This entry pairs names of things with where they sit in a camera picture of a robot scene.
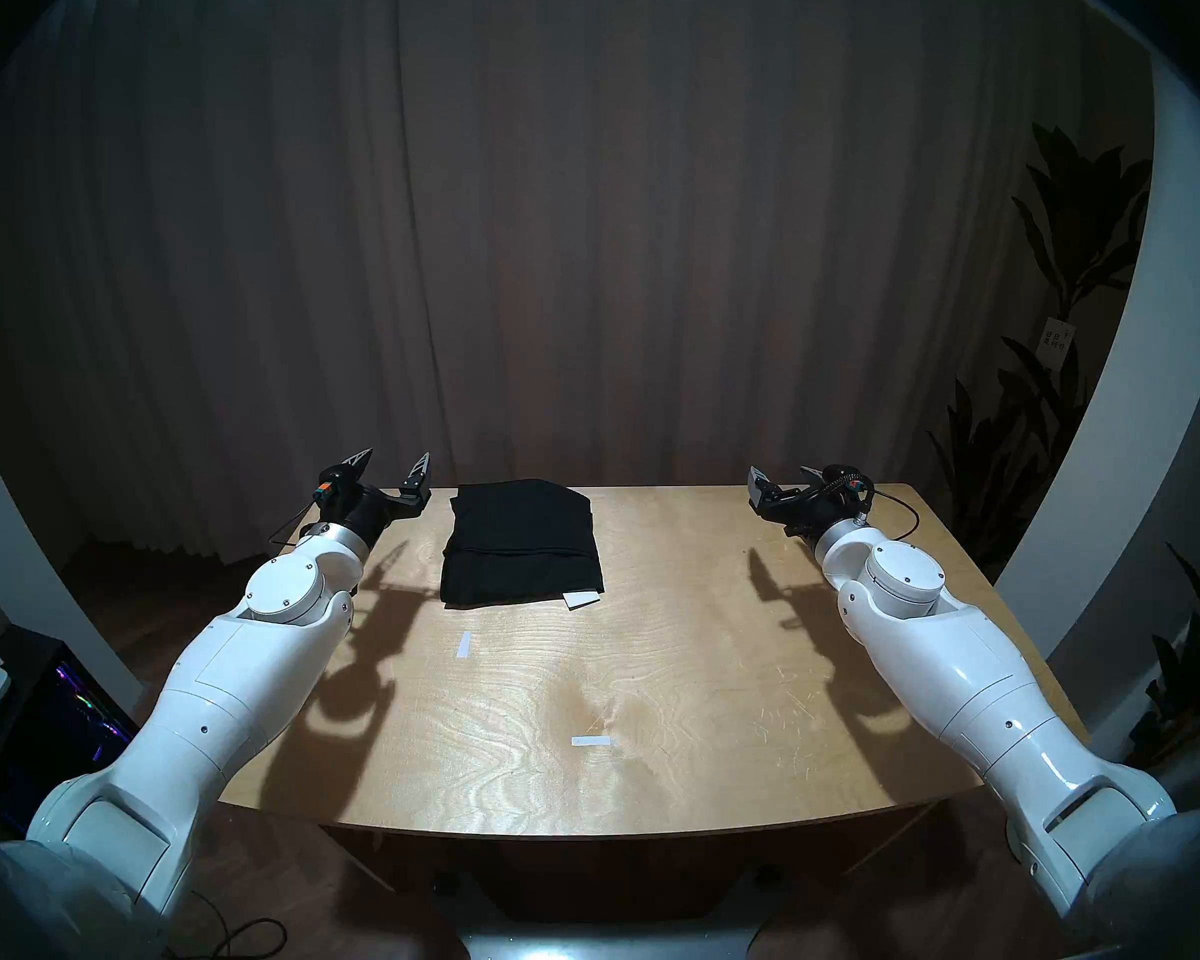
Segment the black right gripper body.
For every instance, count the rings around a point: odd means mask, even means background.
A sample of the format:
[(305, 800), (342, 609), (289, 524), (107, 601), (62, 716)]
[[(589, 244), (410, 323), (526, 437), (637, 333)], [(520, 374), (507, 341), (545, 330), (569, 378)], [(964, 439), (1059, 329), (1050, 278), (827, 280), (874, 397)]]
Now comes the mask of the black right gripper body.
[(818, 542), (833, 528), (848, 524), (854, 532), (868, 526), (869, 478), (863, 473), (824, 473), (824, 481), (802, 487), (782, 487), (782, 500), (756, 514), (760, 520), (782, 526), (787, 538)]

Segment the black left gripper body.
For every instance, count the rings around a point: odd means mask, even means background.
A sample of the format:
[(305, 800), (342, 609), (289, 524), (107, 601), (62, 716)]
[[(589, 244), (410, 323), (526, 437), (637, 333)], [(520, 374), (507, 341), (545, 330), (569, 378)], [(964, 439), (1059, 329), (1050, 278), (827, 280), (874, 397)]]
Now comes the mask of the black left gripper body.
[(430, 498), (401, 498), (348, 478), (320, 478), (314, 490), (318, 517), (316, 538), (341, 544), (367, 562), (370, 553), (394, 521), (418, 520)]

